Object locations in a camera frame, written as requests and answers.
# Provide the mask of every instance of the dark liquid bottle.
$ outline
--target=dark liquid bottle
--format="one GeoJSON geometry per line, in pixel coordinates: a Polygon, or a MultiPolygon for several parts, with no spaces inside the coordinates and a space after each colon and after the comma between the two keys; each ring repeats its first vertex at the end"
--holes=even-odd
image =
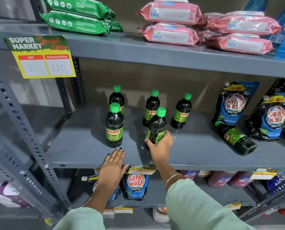
{"type": "Polygon", "coordinates": [[[191,93],[185,93],[184,98],[178,101],[175,107],[174,114],[171,120],[171,126],[177,129],[181,129],[187,120],[189,112],[191,110],[191,93]]]}
{"type": "Polygon", "coordinates": [[[112,148],[119,147],[122,144],[124,122],[119,103],[110,104],[110,112],[107,114],[105,122],[107,145],[112,148]]]}
{"type": "Polygon", "coordinates": [[[114,92],[109,96],[109,105],[117,102],[120,105],[120,112],[124,115],[124,96],[121,93],[121,86],[114,85],[114,92]]]}
{"type": "Polygon", "coordinates": [[[145,104],[145,112],[142,124],[148,127],[153,116],[156,115],[157,109],[160,107],[160,99],[158,98],[158,90],[152,89],[152,95],[147,99],[145,104]]]}
{"type": "Polygon", "coordinates": [[[165,135],[167,120],[165,118],[166,109],[159,107],[156,112],[156,116],[152,117],[149,122],[146,139],[149,139],[152,143],[158,143],[165,135]]]}
{"type": "Polygon", "coordinates": [[[253,140],[236,128],[226,126],[220,121],[215,122],[215,126],[218,128],[219,135],[221,135],[241,154],[248,155],[257,148],[257,145],[253,142],[253,140]]]}

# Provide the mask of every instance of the sleeve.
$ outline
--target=sleeve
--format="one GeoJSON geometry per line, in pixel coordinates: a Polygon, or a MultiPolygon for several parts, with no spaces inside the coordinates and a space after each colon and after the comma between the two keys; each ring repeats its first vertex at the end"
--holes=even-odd
{"type": "Polygon", "coordinates": [[[166,208],[172,230],[193,226],[203,230],[254,230],[190,179],[178,180],[169,188],[166,208]]]}
{"type": "Polygon", "coordinates": [[[53,230],[105,230],[103,216],[89,207],[70,210],[53,230]]]}

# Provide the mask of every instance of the green wipes pack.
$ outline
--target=green wipes pack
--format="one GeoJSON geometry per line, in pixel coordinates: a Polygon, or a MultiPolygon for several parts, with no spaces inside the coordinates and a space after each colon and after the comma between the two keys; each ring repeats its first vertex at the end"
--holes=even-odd
{"type": "Polygon", "coordinates": [[[123,32],[122,26],[116,20],[105,19],[105,22],[108,23],[110,31],[123,32]]]}
{"type": "Polygon", "coordinates": [[[91,35],[109,33],[109,25],[104,20],[54,10],[48,14],[39,14],[49,26],[60,30],[91,35]]]}
{"type": "Polygon", "coordinates": [[[105,19],[116,14],[102,2],[95,0],[45,0],[53,10],[78,14],[86,17],[105,19]]]}

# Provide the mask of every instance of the right hand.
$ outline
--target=right hand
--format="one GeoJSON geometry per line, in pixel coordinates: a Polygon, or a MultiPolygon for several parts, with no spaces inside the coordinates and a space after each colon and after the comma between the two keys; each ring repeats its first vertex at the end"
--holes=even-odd
{"type": "Polygon", "coordinates": [[[168,130],[166,130],[166,135],[157,144],[153,144],[148,139],[145,139],[144,141],[150,149],[151,156],[155,165],[161,161],[168,162],[169,151],[172,145],[172,136],[168,130]]]}

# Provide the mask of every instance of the left hand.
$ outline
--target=left hand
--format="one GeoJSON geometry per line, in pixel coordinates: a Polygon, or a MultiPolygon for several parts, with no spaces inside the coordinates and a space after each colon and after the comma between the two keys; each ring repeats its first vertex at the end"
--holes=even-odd
{"type": "Polygon", "coordinates": [[[114,150],[111,155],[107,155],[99,172],[97,187],[102,186],[111,194],[114,193],[129,166],[125,165],[121,168],[124,155],[125,151],[122,148],[114,150]]]}

